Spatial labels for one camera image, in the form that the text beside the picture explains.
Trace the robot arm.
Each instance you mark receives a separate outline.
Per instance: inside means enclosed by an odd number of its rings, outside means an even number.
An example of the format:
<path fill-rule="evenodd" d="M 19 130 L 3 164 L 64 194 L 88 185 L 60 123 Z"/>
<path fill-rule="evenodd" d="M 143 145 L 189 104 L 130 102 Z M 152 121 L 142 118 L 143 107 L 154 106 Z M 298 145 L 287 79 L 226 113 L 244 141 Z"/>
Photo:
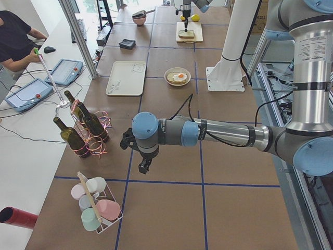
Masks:
<path fill-rule="evenodd" d="M 177 44 L 177 16 L 172 7 L 158 6 L 149 15 L 150 42 L 148 77 L 141 98 L 120 99 L 122 111 L 133 117 L 148 111 L 159 118 L 169 118 L 176 111 L 188 115 L 182 103 L 193 96 L 190 113 L 195 117 L 254 124 L 258 91 L 250 86 L 244 92 L 208 91 L 204 68 L 212 65 L 222 51 L 229 24 L 228 11 L 214 7 L 202 15 L 204 42 Z M 140 154 L 131 149 L 115 148 L 113 176 L 120 179 L 276 185 L 277 174 L 272 157 L 255 148 L 240 148 L 220 142 L 204 141 L 192 147 L 161 146 L 149 171 L 138 171 Z"/>
<path fill-rule="evenodd" d="M 194 3 L 202 13 L 205 13 L 209 9 L 211 2 L 212 0 L 182 0 L 181 7 L 176 8 L 175 14 L 178 15 L 179 12 L 182 12 L 183 17 L 185 18 L 185 31 L 188 31 L 188 18 L 191 14 L 191 4 Z"/>

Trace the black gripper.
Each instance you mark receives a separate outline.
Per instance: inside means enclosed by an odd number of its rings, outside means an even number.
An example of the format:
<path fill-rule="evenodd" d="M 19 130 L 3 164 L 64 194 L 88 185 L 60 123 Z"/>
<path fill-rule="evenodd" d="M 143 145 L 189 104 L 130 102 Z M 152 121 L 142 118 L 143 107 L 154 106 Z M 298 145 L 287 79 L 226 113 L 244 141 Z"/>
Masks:
<path fill-rule="evenodd" d="M 188 18 L 190 17 L 190 10 L 182 10 L 182 15 L 186 18 L 184 21 L 184 31 L 188 30 Z"/>
<path fill-rule="evenodd" d="M 122 135 L 122 140 L 120 142 L 120 147 L 125 150 L 128 147 L 138 151 L 142 156 L 143 160 L 138 165 L 138 169 L 140 173 L 147 173 L 149 171 L 150 165 L 152 160 L 158 155 L 159 153 L 159 145 L 156 145 L 152 148 L 152 152 L 145 153 L 142 147 L 137 145 L 135 136 L 133 135 L 132 128 L 128 128 L 126 132 Z"/>

